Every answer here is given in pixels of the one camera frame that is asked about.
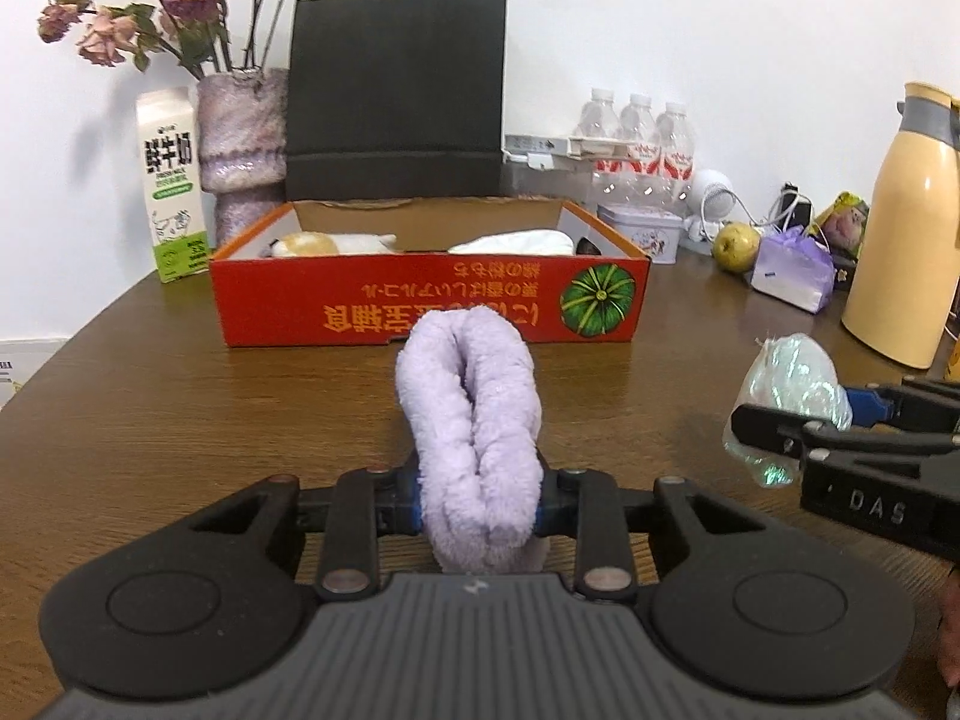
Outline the person's right hand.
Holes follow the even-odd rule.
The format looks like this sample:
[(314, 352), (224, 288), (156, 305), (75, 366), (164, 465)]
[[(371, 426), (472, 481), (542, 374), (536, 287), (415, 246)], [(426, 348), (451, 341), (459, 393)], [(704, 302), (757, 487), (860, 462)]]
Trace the person's right hand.
[(960, 571), (953, 567), (939, 596), (937, 668), (947, 686), (960, 683)]

